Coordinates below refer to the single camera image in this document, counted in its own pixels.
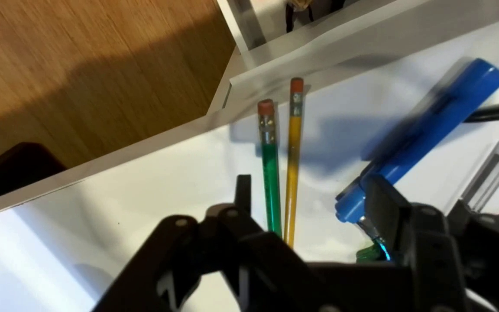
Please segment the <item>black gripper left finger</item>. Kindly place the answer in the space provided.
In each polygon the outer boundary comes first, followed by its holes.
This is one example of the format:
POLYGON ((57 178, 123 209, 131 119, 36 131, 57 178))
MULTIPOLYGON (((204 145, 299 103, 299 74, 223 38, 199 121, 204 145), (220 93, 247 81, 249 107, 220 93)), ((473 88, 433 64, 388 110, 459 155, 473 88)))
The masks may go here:
POLYGON ((171 214, 157 223, 93 312, 180 312, 206 273, 220 272, 240 312, 317 312, 318 278, 279 235, 249 214, 251 178, 204 220, 171 214))

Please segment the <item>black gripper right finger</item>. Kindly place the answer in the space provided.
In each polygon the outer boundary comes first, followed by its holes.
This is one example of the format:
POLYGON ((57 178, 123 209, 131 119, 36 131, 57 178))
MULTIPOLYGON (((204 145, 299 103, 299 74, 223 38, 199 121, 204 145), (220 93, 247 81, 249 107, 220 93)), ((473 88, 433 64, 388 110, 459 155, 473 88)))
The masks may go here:
POLYGON ((365 218, 398 263, 410 270, 414 312, 487 312, 471 289, 499 310, 499 218, 457 200, 440 209, 409 202, 389 181, 365 185, 365 218))

